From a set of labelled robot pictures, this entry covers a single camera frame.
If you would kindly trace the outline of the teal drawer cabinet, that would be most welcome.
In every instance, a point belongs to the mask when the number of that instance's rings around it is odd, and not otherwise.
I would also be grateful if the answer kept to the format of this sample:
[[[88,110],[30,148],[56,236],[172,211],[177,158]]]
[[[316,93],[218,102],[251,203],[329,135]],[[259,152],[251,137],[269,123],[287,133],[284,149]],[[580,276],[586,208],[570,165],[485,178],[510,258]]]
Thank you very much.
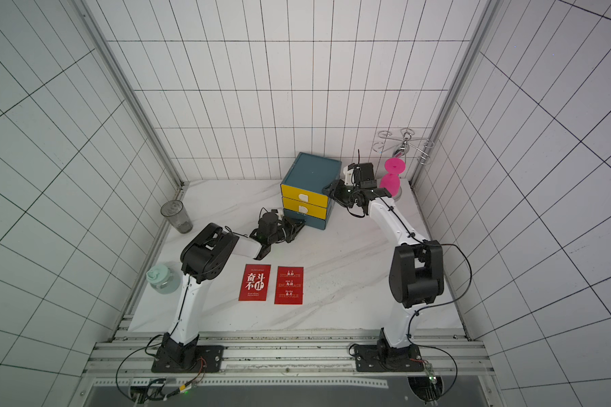
[[[281,185],[287,184],[292,187],[322,193],[323,188],[332,181],[339,179],[341,166],[342,163],[339,160],[301,152],[297,155],[295,162],[283,178]],[[329,198],[327,224],[333,206],[334,202]]]

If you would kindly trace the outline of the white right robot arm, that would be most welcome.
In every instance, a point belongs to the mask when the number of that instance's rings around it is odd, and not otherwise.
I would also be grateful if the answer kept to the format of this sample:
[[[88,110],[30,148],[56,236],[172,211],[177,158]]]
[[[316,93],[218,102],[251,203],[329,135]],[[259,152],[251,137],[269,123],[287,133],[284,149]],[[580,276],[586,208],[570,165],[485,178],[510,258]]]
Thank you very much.
[[[395,244],[388,283],[395,300],[390,319],[375,345],[351,345],[359,372],[424,370],[419,347],[411,343],[413,319],[433,305],[445,289],[443,250],[436,241],[419,237],[384,188],[360,188],[339,179],[322,193],[338,205],[363,210]]]

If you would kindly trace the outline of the teal bottom drawer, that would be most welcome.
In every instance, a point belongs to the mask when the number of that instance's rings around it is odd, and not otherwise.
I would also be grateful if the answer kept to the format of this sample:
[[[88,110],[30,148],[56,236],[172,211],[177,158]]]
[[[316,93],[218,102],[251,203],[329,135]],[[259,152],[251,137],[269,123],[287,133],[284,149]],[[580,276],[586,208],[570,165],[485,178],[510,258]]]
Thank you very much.
[[[294,212],[293,210],[284,209],[283,213],[285,216],[290,217],[295,220],[303,220],[306,226],[316,228],[318,230],[325,230],[327,226],[327,221],[319,219],[314,216],[305,215],[299,212]]]

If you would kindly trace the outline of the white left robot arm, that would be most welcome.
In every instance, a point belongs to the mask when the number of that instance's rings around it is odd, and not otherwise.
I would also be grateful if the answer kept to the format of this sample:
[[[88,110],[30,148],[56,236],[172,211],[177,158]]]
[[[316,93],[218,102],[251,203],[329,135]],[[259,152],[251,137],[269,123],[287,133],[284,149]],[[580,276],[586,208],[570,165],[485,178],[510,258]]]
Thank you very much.
[[[224,347],[200,345],[201,312],[213,281],[233,255],[262,260],[274,244],[291,243],[304,220],[270,210],[260,215],[249,234],[208,224],[181,252],[182,286],[174,322],[154,356],[153,373],[214,373],[222,365]]]

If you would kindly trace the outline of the red postcard with white characters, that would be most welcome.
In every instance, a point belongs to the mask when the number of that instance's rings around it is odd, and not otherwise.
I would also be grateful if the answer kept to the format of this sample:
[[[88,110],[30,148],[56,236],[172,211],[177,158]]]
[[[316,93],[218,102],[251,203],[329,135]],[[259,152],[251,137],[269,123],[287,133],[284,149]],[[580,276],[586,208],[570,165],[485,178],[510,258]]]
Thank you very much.
[[[270,265],[247,264],[244,268],[239,301],[266,301],[270,275]]]

